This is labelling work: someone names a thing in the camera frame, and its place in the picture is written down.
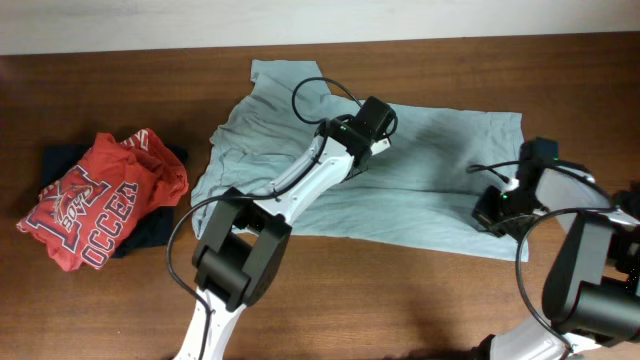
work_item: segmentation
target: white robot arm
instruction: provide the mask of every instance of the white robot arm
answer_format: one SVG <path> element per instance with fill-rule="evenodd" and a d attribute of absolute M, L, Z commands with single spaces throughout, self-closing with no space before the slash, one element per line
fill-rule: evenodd
<path fill-rule="evenodd" d="M 192 259 L 198 269 L 196 294 L 206 306 L 196 302 L 176 360 L 222 359 L 240 314 L 271 284 L 291 225 L 324 191 L 391 146 L 385 130 L 392 121 L 397 121 L 393 110 L 370 97 L 355 117 L 321 124 L 307 151 L 267 186 L 250 195 L 233 188 L 225 194 L 229 200 L 216 205 Z M 258 234 L 255 247 L 232 227 Z"/>
<path fill-rule="evenodd" d="M 485 339 L 474 360 L 558 360 L 570 352 L 640 342 L 639 222 L 612 207 L 586 168 L 560 161 L 553 141 L 525 143 L 516 163 L 516 179 L 509 181 L 515 186 L 488 188 L 474 217 L 494 234 L 518 240 L 518 255 L 528 234 L 547 218 L 557 216 L 567 237 L 545 283 L 545 317 L 524 291 L 518 256 L 518 285 L 532 317 Z M 471 172 L 477 170 L 489 169 L 480 166 Z M 628 280 L 605 277 L 605 263 L 628 274 Z"/>

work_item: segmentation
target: wooden surface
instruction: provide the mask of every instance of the wooden surface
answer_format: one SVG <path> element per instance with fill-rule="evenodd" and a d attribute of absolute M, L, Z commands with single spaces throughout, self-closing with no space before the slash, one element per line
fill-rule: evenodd
<path fill-rule="evenodd" d="M 159 359 L 177 352 L 194 300 L 164 248 L 64 273 L 14 224 L 34 205 L 42 146 L 153 128 L 190 153 L 252 88 L 251 60 L 315 59 L 356 95 L 428 107 L 523 113 L 525 138 L 561 144 L 608 191 L 638 180 L 640 34 L 0 57 L 0 358 Z M 178 213 L 188 205 L 185 196 Z M 562 237 L 545 225 L 526 281 L 539 302 Z M 195 246 L 183 232 L 185 278 Z M 467 349 L 527 317 L 513 264 L 358 240 L 296 237 L 267 295 L 242 316 L 228 358 L 377 359 Z M 637 359 L 637 346 L 588 359 Z"/>

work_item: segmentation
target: folded red shirt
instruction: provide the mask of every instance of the folded red shirt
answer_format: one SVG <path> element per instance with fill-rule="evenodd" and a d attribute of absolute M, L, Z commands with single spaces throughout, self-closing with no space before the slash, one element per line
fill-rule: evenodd
<path fill-rule="evenodd" d="M 100 269 L 139 219 L 175 206 L 188 188 L 184 166 L 151 129 L 121 143 L 99 133 L 78 164 L 40 192 L 17 227 L 45 243 L 64 271 L 83 262 Z"/>

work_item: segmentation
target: t-shirt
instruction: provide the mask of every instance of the t-shirt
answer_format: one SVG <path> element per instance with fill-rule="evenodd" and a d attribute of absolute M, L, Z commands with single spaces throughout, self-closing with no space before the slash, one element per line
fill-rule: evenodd
<path fill-rule="evenodd" d="M 184 166 L 151 129 L 122 143 L 99 133 L 17 227 L 45 243 L 64 271 L 83 262 L 100 269 L 139 219 L 175 206 L 188 187 Z"/>
<path fill-rule="evenodd" d="M 179 146 L 165 144 L 184 165 L 189 154 Z M 42 174 L 40 176 L 40 190 L 60 179 L 78 163 L 91 145 L 58 144 L 45 146 L 42 158 Z M 155 246 L 165 246 L 173 230 L 173 206 L 161 206 L 138 220 L 135 229 L 111 255 L 111 259 L 122 258 L 139 249 Z"/>

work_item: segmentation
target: white arm segment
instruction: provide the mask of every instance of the white arm segment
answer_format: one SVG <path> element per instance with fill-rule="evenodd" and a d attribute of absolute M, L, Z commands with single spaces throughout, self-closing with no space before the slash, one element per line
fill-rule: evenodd
<path fill-rule="evenodd" d="M 297 179 L 313 163 L 323 140 L 322 136 L 316 136 L 309 149 L 282 175 L 270 182 L 268 186 L 254 191 L 252 194 L 272 194 Z M 390 145 L 388 139 L 374 143 L 371 146 L 372 155 L 386 150 Z M 291 190 L 279 196 L 277 200 L 255 201 L 255 204 L 272 215 L 282 214 L 287 224 L 291 225 L 318 196 L 331 186 L 341 183 L 349 175 L 352 165 L 353 156 L 347 152 L 347 148 L 329 137 L 318 162 Z M 202 358 L 204 360 L 221 360 L 231 332 L 246 306 L 241 305 L 236 311 L 230 313 L 225 309 L 225 303 L 209 290 L 202 291 L 198 288 L 197 293 L 215 311 L 211 315 L 207 344 Z M 202 335 L 204 334 L 205 316 L 204 307 L 196 301 L 196 309 L 189 330 L 187 330 L 182 348 L 174 360 L 198 360 L 202 346 Z"/>
<path fill-rule="evenodd" d="M 572 171 L 578 175 L 585 176 L 588 181 L 595 183 L 595 179 L 590 174 L 576 170 Z M 538 181 L 538 187 L 536 188 L 536 197 L 540 203 L 548 207 L 550 211 L 570 207 L 608 208 L 610 206 L 609 201 L 592 188 L 553 169 L 545 169 L 542 173 Z M 607 215 L 609 220 L 622 225 L 635 226 L 639 224 L 634 217 L 622 211 L 607 213 L 605 215 Z M 566 214 L 557 217 L 565 233 L 571 228 L 575 217 L 575 214 Z"/>
<path fill-rule="evenodd" d="M 209 324 L 209 331 L 207 333 L 207 344 L 202 358 L 221 360 L 227 342 L 229 342 L 229 338 L 231 337 L 231 332 L 236 326 L 240 314 L 246 309 L 246 306 L 240 305 L 236 311 L 230 313 L 225 309 L 225 303 L 211 291 L 202 291 L 198 288 L 196 292 L 205 299 L 209 308 L 212 310 L 211 323 Z M 205 322 L 206 309 L 199 301 L 196 301 L 196 309 L 193 312 L 193 318 L 191 318 L 187 335 L 184 338 L 180 352 L 174 360 L 198 360 L 200 348 L 202 347 Z"/>
<path fill-rule="evenodd" d="M 256 195 L 268 195 L 290 184 L 307 167 L 313 163 L 323 137 L 316 136 L 311 146 L 296 160 L 282 175 L 274 179 L 266 187 L 254 191 Z M 389 148 L 389 140 L 383 139 L 371 146 L 373 155 Z M 291 190 L 277 199 L 260 200 L 255 203 L 272 215 L 281 214 L 288 224 L 293 224 L 304 210 L 311 205 L 323 192 L 341 183 L 353 165 L 353 156 L 347 148 L 332 138 L 327 139 L 322 155 L 309 173 Z"/>
<path fill-rule="evenodd" d="M 593 350 L 600 347 L 590 338 L 566 334 L 573 351 Z M 564 354 L 564 343 L 545 330 L 536 319 L 529 317 L 517 328 L 496 336 L 491 341 L 491 360 L 558 360 Z"/>

